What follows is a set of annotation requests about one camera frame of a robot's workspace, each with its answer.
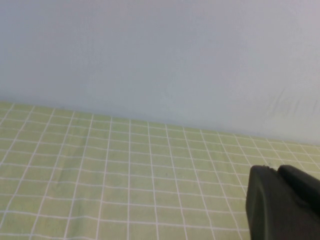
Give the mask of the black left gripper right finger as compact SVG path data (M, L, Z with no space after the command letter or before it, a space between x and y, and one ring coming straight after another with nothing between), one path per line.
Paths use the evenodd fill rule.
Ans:
M294 193L319 215L320 180L291 165L281 165L277 172Z

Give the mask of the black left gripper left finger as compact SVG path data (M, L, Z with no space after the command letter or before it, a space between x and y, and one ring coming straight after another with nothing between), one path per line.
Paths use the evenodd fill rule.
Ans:
M245 201L250 238L318 240L320 214L295 194L277 170L264 165L250 168Z

